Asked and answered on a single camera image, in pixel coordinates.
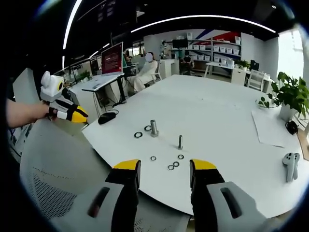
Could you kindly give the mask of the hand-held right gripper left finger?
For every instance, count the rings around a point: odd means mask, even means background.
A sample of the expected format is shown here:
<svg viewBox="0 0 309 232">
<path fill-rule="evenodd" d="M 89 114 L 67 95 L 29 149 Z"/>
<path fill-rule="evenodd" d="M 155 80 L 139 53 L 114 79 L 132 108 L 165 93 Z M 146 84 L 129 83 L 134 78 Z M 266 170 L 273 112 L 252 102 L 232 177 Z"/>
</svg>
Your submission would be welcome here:
<svg viewBox="0 0 309 232">
<path fill-rule="evenodd" d="M 115 165 L 106 180 L 78 195 L 60 218 L 62 232 L 132 232 L 139 203 L 141 161 Z"/>
</svg>

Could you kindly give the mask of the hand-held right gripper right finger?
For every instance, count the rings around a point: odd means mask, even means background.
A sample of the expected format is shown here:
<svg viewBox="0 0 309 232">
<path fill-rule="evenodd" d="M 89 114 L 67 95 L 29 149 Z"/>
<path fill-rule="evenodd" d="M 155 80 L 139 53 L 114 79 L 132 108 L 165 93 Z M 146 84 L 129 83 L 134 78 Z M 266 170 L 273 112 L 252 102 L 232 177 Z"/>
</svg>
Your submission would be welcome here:
<svg viewBox="0 0 309 232">
<path fill-rule="evenodd" d="M 266 221 L 255 200 L 217 167 L 190 160 L 191 205 L 197 232 L 260 232 Z"/>
</svg>

